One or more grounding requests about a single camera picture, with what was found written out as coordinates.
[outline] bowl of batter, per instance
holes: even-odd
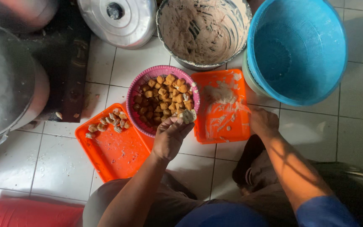
[[[251,19],[246,0],[164,0],[156,23],[159,39],[181,65],[207,71],[246,47]]]

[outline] red plastic bag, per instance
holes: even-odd
[[[75,227],[83,208],[27,199],[0,199],[0,227]]]

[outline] hand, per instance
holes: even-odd
[[[181,143],[194,128],[194,123],[185,124],[181,118],[169,117],[158,126],[152,153],[170,162],[179,153]]]
[[[280,120],[276,114],[263,108],[253,109],[250,125],[260,138],[273,137],[279,134]]]

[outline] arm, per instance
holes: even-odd
[[[264,109],[252,110],[251,127],[263,141],[294,211],[311,198],[332,195],[317,171],[278,131],[278,116]]]
[[[193,127],[193,123],[184,124],[176,117],[166,119],[158,127],[151,154],[108,205],[98,227],[144,225],[164,171]]]

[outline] pot lid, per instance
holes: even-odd
[[[78,5],[99,38],[123,49],[144,45],[156,28],[155,0],[78,0]]]
[[[29,51],[0,27],[0,134],[26,112],[34,86],[35,66]]]

